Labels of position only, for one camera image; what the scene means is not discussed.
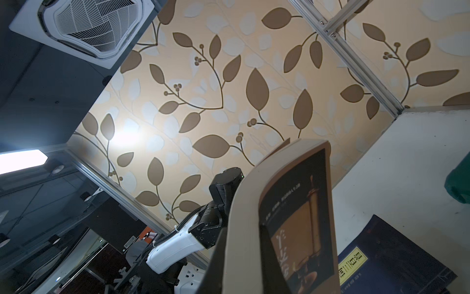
green cloth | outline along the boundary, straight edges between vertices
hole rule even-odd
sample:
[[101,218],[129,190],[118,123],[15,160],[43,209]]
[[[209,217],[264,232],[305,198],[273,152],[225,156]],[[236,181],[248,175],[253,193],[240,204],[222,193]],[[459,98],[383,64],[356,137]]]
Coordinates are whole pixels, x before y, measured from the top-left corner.
[[470,203],[470,153],[449,173],[444,187],[455,200]]

wallpaper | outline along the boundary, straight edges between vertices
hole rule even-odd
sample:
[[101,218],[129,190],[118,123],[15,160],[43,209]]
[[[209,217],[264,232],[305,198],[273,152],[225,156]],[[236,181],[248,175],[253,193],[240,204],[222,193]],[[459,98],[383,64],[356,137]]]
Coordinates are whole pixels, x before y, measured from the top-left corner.
[[[346,3],[315,7],[329,19]],[[469,0],[367,1],[340,35],[405,107],[470,104]]]
[[329,140],[337,183],[393,120],[353,83],[287,1],[169,0],[69,146],[172,227],[288,138]]

vine branch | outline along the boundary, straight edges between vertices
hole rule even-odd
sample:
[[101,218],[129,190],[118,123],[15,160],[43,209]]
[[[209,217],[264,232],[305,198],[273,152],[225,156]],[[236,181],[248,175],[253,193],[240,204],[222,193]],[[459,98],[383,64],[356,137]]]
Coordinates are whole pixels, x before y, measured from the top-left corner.
[[[119,180],[119,176],[118,176],[118,173],[117,173],[117,171],[116,171],[116,168],[114,167],[113,163],[110,161],[110,159],[108,158],[108,156],[106,155],[106,153],[104,153],[104,151],[101,150],[101,148],[100,148],[98,145],[96,145],[93,141],[91,141],[90,139],[88,139],[88,138],[85,137],[84,135],[80,134],[79,132],[73,132],[73,135],[78,135],[78,136],[81,136],[82,138],[85,138],[87,141],[89,141],[91,144],[93,144],[93,146],[95,146],[95,147],[106,157],[106,160],[108,161],[109,164],[111,164],[111,166],[112,166],[114,172],[116,173],[117,184],[118,184],[119,186],[121,186],[121,182],[120,182],[120,180]],[[98,140],[98,142],[99,142],[99,143],[103,146],[103,148],[104,148],[103,143],[101,143],[101,141],[100,141],[97,137],[96,137],[96,140]]]
[[258,115],[259,115],[259,119],[262,121],[262,123],[261,123],[261,122],[257,122],[256,124],[257,124],[257,125],[264,125],[264,126],[268,126],[268,127],[272,128],[274,131],[277,132],[277,134],[279,134],[279,136],[281,136],[281,139],[284,141],[284,137],[281,135],[281,133],[280,133],[275,127],[273,127],[273,126],[271,126],[270,124],[268,124],[268,123],[261,117],[261,112],[260,112],[260,111],[258,111]]
[[242,143],[241,143],[241,142],[240,142],[240,147],[241,147],[241,148],[239,148],[238,146],[235,146],[235,145],[230,145],[230,147],[233,147],[233,148],[238,149],[238,150],[243,154],[243,156],[246,158],[246,160],[248,161],[248,163],[251,164],[252,166],[255,166],[254,164],[251,163],[251,161],[248,159],[248,157],[246,157],[245,152],[243,151],[243,146],[242,146]]
[[152,26],[153,26],[153,35],[155,36],[155,44],[144,44],[144,43],[136,43],[137,45],[142,45],[142,46],[145,46],[144,48],[140,49],[138,52],[142,52],[143,50],[145,49],[148,49],[148,48],[151,48],[151,47],[155,47],[155,46],[158,46],[158,33],[160,32],[160,25],[162,23],[158,23],[158,27],[157,29],[155,29],[155,24],[153,23],[152,21]]
[[173,214],[173,211],[176,209],[176,208],[173,208],[175,206],[175,203],[176,203],[176,200],[178,200],[178,198],[181,196],[181,193],[178,194],[178,196],[176,196],[175,200],[173,200],[173,204],[172,204],[172,214]]
[[108,140],[108,145],[106,145],[106,157],[108,158],[108,174],[111,173],[111,162],[110,158],[110,141]]
[[386,41],[384,41],[384,44],[390,49],[390,51],[392,51],[395,56],[396,56],[396,59],[398,59],[401,63],[401,65],[403,65],[403,69],[405,70],[406,74],[407,74],[407,78],[408,78],[408,87],[407,87],[407,91],[405,93],[405,96],[403,97],[403,99],[401,100],[401,103],[403,103],[403,101],[405,101],[405,99],[407,98],[408,96],[408,93],[410,91],[410,88],[411,88],[411,79],[410,79],[410,74],[408,72],[408,65],[410,64],[410,62],[408,61],[407,64],[405,64],[403,62],[403,60],[400,58],[400,56],[395,52],[395,50],[393,50],[393,48],[389,45],[389,43],[387,43]]
[[186,100],[184,100],[183,98],[181,98],[179,93],[175,93],[175,92],[173,91],[173,89],[171,89],[171,88],[168,86],[167,83],[165,83],[164,85],[168,88],[168,90],[170,90],[170,92],[171,92],[172,95],[175,95],[175,96],[178,97],[178,99],[180,99],[182,102],[184,102],[185,104],[190,105],[190,106],[192,106],[192,107],[194,107],[194,108],[203,109],[203,110],[222,109],[222,107],[206,108],[206,107],[199,107],[199,106],[196,106],[196,105],[194,105],[194,104],[191,104],[191,103],[189,103],[188,101],[186,101]]
[[170,211],[165,207],[165,204],[163,204],[163,201],[162,201],[162,199],[160,198],[160,194],[158,193],[158,186],[155,186],[155,191],[157,192],[157,197],[158,197],[159,202],[162,204],[162,206],[163,206],[163,208],[166,210],[166,212],[168,212],[168,214],[170,215],[170,218],[172,218],[172,219],[174,219],[176,222],[178,222],[178,221],[175,219],[175,217],[174,217],[174,215],[173,215],[173,212],[170,212]]
[[201,49],[202,52],[199,52],[199,50],[197,50],[196,47],[194,47],[194,46],[192,46],[192,48],[205,59],[205,60],[203,60],[203,62],[204,61],[207,62],[207,64],[212,68],[212,71],[214,72],[215,76],[217,77],[217,81],[219,82],[219,87],[220,87],[220,97],[222,99],[222,106],[220,108],[217,108],[217,109],[224,108],[224,93],[222,91],[223,86],[222,86],[222,83],[220,82],[219,75],[215,71],[214,65],[209,62],[209,60],[206,58],[206,56],[204,56],[204,49],[203,48]]
[[304,42],[302,43],[302,46],[305,44],[305,42],[307,42],[308,39],[310,39],[310,37],[312,37],[313,35],[315,35],[317,32],[314,32],[312,34],[310,34],[305,40]]

dark blue book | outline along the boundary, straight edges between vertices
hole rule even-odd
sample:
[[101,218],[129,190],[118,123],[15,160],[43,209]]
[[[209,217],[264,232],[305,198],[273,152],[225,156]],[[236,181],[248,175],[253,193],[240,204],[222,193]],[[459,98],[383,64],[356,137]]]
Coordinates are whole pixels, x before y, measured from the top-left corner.
[[338,260],[341,294],[443,294],[457,277],[376,215]]

berry cluster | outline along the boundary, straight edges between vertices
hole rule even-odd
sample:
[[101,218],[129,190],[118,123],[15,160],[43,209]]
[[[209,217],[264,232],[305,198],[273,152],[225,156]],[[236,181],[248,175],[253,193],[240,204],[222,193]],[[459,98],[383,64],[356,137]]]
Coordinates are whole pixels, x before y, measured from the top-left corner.
[[194,60],[195,60],[195,61],[194,61],[194,65],[195,65],[195,66],[198,66],[198,65],[203,61],[201,58],[199,58],[199,57],[197,57],[197,56],[194,57]]
[[242,132],[238,133],[238,136],[235,138],[235,141],[237,143],[241,143],[243,141],[243,133]]
[[249,126],[249,127],[252,127],[252,126],[256,125],[256,123],[257,123],[257,120],[256,120],[256,119],[250,119],[250,120],[247,122],[246,125]]
[[109,173],[108,173],[108,176],[114,176],[114,175],[116,175],[116,171],[115,171],[115,170],[113,170],[112,172],[109,172]]
[[383,59],[387,60],[389,58],[393,58],[393,55],[390,54],[390,52],[384,52],[384,56],[382,56]]

